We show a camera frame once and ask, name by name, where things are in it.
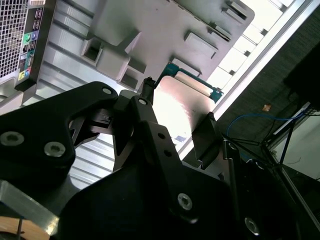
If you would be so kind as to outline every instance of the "rectangular slot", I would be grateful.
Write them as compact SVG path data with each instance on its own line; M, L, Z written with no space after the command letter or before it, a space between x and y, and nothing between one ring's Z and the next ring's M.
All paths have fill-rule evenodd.
M121 83L127 86L128 88L135 90L138 84L138 80L125 74L121 80Z
M35 31L36 30L36 25L37 25L37 21L33 22L33 26L32 26L32 30Z
M219 27L216 23L212 22L210 23L210 27L212 27L213 29L209 28L208 32L211 33L215 33L217 34L219 37L223 38L224 40L226 40L227 42L230 42L231 40L231 34L228 33L226 30L222 29L221 27Z
M27 53L29 50L29 45L24 45L23 49L22 49L22 53L25 54Z
M43 11L43 8L39 8L37 19L41 19L42 18L42 11Z
M185 42L211 59L218 51L216 47L212 46L210 43L206 42L201 37L195 35L193 32L190 32L186 36Z
M98 55L100 53L102 42L96 38L90 39L85 45L83 56L96 62Z
M234 1L228 2L228 5L233 9L233 11L243 20L247 19L246 10L244 10L238 3Z
M222 9L222 13L224 13L225 15L229 16L230 18L232 18L233 20L235 20L238 24L242 24L243 23L243 19L231 8L224 8Z
M39 30L40 28L40 20L36 21L35 30Z

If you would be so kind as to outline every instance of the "wire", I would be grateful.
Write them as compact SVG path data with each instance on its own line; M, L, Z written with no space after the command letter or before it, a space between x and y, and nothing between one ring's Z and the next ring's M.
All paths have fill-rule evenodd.
M250 157L242 152L240 152L240 156L247 159L248 161L249 160L253 160L253 161L257 161L259 163L262 163L262 164L265 164L268 168L272 168L272 164L270 164L269 162L265 161L265 160L260 160L260 159L256 159L256 158L253 158L253 157Z
M262 117L262 118L268 118L268 119L273 119L273 120L276 120L276 121L289 121L289 120L294 120L294 119L298 119L298 118L301 118L303 115L305 114L305 112L301 112L299 115L295 116L295 117L291 117L291 118L280 118L280 117L275 117L275 116L270 116L270 115L267 115L267 114L261 114L261 113L249 113L249 114L245 114L245 115L241 115L241 116L238 116L235 120L233 120L227 130L226 130L226 135L229 137L229 131L230 131L230 128L231 126L236 122L238 121L239 119L241 118L244 118L244 117Z
M265 135L265 137L263 138L263 140L261 141L261 143L263 143L268 137L269 137L269 134L271 133L272 129L274 129L274 126L276 124L276 120L273 120L273 123L270 127L270 130L268 131L268 133Z

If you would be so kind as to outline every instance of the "ventilation grille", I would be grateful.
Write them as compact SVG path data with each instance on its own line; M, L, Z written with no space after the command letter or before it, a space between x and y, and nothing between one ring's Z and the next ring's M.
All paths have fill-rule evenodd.
M18 69L28 0L0 0L0 78Z

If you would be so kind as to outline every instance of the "blue cable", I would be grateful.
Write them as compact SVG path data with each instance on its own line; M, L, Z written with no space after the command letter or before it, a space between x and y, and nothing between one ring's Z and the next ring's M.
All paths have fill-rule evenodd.
M248 156L248 155L245 155L244 153L241 153L241 152L240 152L240 156L243 157L243 158L245 158L245 159L247 159L247 160L253 159L253 157L250 157L250 156Z
M294 120L294 119L298 119L301 118L304 114L305 111L302 111L299 115L295 116L295 117L291 117L291 118L279 118L279 117L275 117L275 116L270 116L267 114L260 114L260 113L249 113L249 114L245 114L245 115L241 115L238 116L235 120L233 120L230 125L228 126L227 130L226 130L226 135L229 137L229 131L231 126L238 121L239 119L243 118L243 117L263 117L263 118L268 118L268 119L273 119L273 120L277 120L277 121L289 121L289 120Z

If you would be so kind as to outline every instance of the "screw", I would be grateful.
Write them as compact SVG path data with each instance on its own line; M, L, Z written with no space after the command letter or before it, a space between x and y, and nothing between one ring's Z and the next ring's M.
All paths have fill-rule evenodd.
M15 147L22 144L25 137L16 131L7 131L0 136L0 142L4 146Z
M178 195L178 203L184 210L189 211L192 209L192 200L187 194L180 193Z
M260 235L257 224L250 217L246 217L244 219L244 223L253 235L255 235L255 236Z
M143 104L143 105L147 105L147 102L143 99L139 99L139 103Z
M44 146L44 153L49 157L60 158L66 152L66 147L57 141L48 142Z
M105 94L112 94L112 91L110 91L108 88L102 88L102 91L103 91Z

